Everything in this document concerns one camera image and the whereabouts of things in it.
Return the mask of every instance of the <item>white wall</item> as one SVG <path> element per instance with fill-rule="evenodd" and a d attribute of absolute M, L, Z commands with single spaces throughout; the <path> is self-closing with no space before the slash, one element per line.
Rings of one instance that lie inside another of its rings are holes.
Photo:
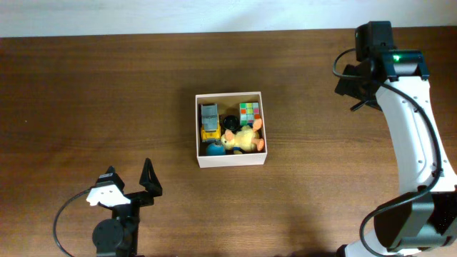
<path fill-rule="evenodd" d="M 457 0 L 0 0 L 0 36 L 457 25 Z"/>

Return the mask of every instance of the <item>white box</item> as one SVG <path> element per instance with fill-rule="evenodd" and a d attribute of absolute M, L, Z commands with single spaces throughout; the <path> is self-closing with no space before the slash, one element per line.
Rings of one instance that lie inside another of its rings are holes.
<path fill-rule="evenodd" d="M 201 104 L 217 104 L 219 115 L 228 112 L 228 114 L 239 113 L 240 103 L 258 102 L 260 115 L 263 120 L 262 129 L 259 131 L 261 138 L 265 141 L 265 147 L 260 153 L 230 154 L 224 156 L 205 156 L 205 147 L 201 146 L 200 139 L 200 121 L 199 106 Z M 267 151 L 266 133 L 265 133 L 265 116 L 263 115 L 262 95 L 261 92 L 246 93 L 227 93 L 227 94 L 204 94 L 195 96 L 195 131 L 197 160 L 200 168 L 223 167 L 223 166 L 242 166 L 242 165 L 263 165 L 265 163 Z"/>

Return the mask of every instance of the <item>brown table surface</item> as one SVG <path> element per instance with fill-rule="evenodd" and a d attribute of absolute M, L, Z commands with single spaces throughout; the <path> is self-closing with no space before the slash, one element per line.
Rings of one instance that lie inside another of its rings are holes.
<path fill-rule="evenodd" d="M 457 163 L 457 28 L 394 36 L 426 57 Z M 0 255 L 62 256 L 51 235 L 59 207 L 110 165 L 125 192 L 141 190 L 146 157 L 164 188 L 141 209 L 146 256 L 311 256 L 358 240 L 362 218 L 398 195 L 398 170 L 383 114 L 351 113 L 356 100 L 333 92 L 331 64 L 351 47 L 353 29 L 1 39 Z M 266 163 L 200 169 L 194 97 L 238 91 L 262 92 Z M 92 231 L 110 217 L 79 199 L 59 238 L 95 256 Z"/>

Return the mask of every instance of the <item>black round object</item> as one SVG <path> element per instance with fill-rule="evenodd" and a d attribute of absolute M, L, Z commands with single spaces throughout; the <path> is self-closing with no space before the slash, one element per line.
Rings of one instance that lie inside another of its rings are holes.
<path fill-rule="evenodd" d="M 229 115 L 222 121 L 222 126 L 235 133 L 240 127 L 240 121 L 236 116 Z"/>
<path fill-rule="evenodd" d="M 116 219 L 106 219 L 95 227 L 92 241 L 100 249 L 116 248 L 124 241 L 124 228 Z"/>

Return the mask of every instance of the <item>yellow stuffed animal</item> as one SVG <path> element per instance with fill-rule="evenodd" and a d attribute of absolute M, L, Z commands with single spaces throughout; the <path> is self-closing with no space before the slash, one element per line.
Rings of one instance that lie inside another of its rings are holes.
<path fill-rule="evenodd" d="M 265 146 L 265 141 L 258 136 L 258 130 L 262 127 L 263 121 L 256 119 L 253 123 L 252 128 L 250 126 L 244 126 L 241 131 L 233 134 L 230 130 L 226 130 L 225 134 L 221 137 L 221 143 L 226 150 L 232 150 L 235 154 L 242 153 L 240 150 L 243 149 L 245 152 L 262 151 Z"/>

